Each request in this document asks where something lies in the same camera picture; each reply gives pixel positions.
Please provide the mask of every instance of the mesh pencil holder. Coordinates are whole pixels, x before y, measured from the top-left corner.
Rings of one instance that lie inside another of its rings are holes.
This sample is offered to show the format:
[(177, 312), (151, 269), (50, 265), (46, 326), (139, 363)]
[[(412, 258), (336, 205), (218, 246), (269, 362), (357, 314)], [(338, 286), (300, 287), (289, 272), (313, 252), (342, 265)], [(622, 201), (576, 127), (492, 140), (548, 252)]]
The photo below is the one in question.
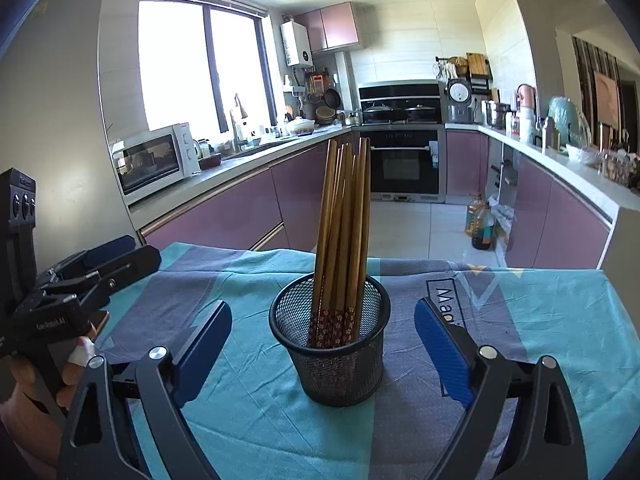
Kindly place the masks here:
[(269, 311), (269, 326), (287, 349), (305, 393), (327, 406), (351, 406), (367, 399), (382, 381), (383, 331), (389, 321), (386, 290), (367, 276), (358, 340), (331, 349), (308, 347), (314, 276), (289, 283)]

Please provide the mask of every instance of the oven door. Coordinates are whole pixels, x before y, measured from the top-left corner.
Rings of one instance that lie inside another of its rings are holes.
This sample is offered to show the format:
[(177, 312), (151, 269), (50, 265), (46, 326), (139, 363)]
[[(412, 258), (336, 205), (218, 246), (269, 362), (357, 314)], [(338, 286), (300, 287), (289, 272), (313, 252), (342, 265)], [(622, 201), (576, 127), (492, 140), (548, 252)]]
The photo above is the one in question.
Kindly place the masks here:
[(434, 202), (438, 199), (438, 156), (431, 147), (371, 147), (372, 198)]

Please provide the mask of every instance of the tiled floor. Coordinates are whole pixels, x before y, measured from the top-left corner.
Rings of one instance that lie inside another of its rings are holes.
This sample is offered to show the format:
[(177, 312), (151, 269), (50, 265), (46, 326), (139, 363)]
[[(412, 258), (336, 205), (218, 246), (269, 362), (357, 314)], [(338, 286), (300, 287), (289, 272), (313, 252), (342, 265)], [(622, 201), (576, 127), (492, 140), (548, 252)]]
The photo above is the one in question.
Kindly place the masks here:
[(465, 215), (463, 205), (372, 202), (369, 256), (497, 267), (493, 248), (479, 251), (471, 246)]

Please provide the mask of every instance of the countertop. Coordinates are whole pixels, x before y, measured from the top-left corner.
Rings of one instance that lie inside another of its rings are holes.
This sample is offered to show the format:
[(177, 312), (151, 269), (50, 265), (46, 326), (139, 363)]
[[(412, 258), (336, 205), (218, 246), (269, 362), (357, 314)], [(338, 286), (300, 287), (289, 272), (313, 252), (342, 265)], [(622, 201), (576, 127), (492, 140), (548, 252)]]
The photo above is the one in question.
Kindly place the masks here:
[(291, 142), (274, 146), (260, 153), (223, 160), (222, 164), (216, 168), (196, 173), (132, 204), (129, 207), (131, 221), (136, 230), (142, 229), (145, 225), (210, 189), (222, 186), (274, 160), (350, 131), (351, 126), (326, 126), (316, 129), (310, 136), (293, 137)]
[(547, 149), (543, 153), (541, 148), (530, 142), (521, 141), (519, 136), (508, 135), (504, 130), (480, 124), (447, 123), (445, 127), (449, 130), (481, 132), (527, 155), (581, 193), (608, 216), (612, 223), (615, 222), (620, 208), (640, 211), (640, 196), (632, 193), (626, 187), (604, 178), (595, 168), (571, 162), (569, 157), (561, 155), (556, 150)]

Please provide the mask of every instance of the wooden chopstick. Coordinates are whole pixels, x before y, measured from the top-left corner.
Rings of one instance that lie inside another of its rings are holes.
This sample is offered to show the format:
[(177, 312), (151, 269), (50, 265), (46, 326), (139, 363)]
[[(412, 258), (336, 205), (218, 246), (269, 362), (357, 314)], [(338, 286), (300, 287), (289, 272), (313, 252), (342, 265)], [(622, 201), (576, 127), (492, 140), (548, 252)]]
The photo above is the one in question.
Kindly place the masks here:
[(318, 315), (318, 330), (316, 335), (316, 347), (328, 348), (331, 346), (332, 313), (334, 310), (333, 297), (335, 294), (335, 271), (337, 263), (338, 242), (340, 237), (340, 219), (342, 217), (342, 194), (346, 173), (346, 150), (340, 149), (338, 162), (338, 178), (335, 186), (334, 209), (331, 214), (329, 239), (325, 255), (324, 280), (322, 281), (322, 298)]
[(362, 206), (362, 243), (360, 245), (360, 269), (358, 271), (358, 299), (353, 323), (353, 341), (357, 341), (362, 320), (364, 283), (367, 279), (367, 254), (369, 253), (369, 221), (371, 215), (371, 139), (366, 139), (366, 162), (364, 176), (364, 203)]
[(353, 193), (353, 222), (351, 229), (351, 254), (349, 263), (349, 279), (347, 282), (346, 308), (344, 313), (344, 331), (342, 343), (353, 341), (356, 302), (358, 301), (358, 277), (360, 274), (360, 255), (362, 253), (362, 221), (364, 204), (364, 179), (366, 172), (366, 139), (360, 139), (358, 151), (358, 167)]
[(335, 139), (329, 141), (324, 167), (324, 184), (322, 186), (322, 205), (320, 207), (320, 225), (318, 227), (318, 244), (316, 246), (316, 267), (314, 270), (314, 291), (311, 303), (311, 323), (309, 327), (308, 344), (316, 345), (316, 330), (318, 328), (318, 311), (322, 294), (322, 279), (324, 276), (324, 261), (326, 258), (326, 243), (328, 239), (331, 212), (334, 201), (336, 161), (338, 158), (338, 143)]
[(350, 144), (344, 150), (344, 191), (342, 196), (342, 218), (340, 220), (340, 244), (338, 246), (338, 266), (335, 283), (334, 327), (331, 346), (342, 344), (342, 322), (344, 318), (344, 302), (349, 270), (349, 251), (351, 249), (351, 187), (353, 187), (353, 150)]

